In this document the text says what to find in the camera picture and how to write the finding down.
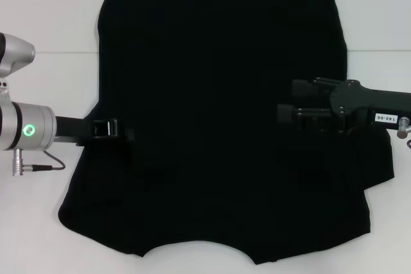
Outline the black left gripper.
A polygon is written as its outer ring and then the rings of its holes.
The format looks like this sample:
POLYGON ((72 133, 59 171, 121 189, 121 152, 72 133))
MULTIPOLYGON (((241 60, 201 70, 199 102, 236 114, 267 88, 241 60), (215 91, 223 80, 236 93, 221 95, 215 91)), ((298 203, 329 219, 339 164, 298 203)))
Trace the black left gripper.
MULTIPOLYGON (((118 119, 93 121, 92 127, 91 123, 86 119, 56 117, 56 122, 55 142, 83 145, 91 141, 92 138, 117 140, 121 137, 121 123, 118 119)), ((133 128, 127 128, 127 141, 135 141, 133 128)))

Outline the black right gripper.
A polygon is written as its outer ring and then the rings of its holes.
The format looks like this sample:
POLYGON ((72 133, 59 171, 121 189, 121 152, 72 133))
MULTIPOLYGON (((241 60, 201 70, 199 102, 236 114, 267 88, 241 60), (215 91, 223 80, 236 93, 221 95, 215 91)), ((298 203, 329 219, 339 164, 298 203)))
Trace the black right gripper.
POLYGON ((315 78, 312 81, 293 80, 292 96, 297 98, 328 98, 328 108, 297 108, 277 106, 277 122, 296 130, 325 131, 337 128, 348 132, 352 128, 375 126, 410 132, 410 94, 368 89, 357 80, 339 81, 315 78))

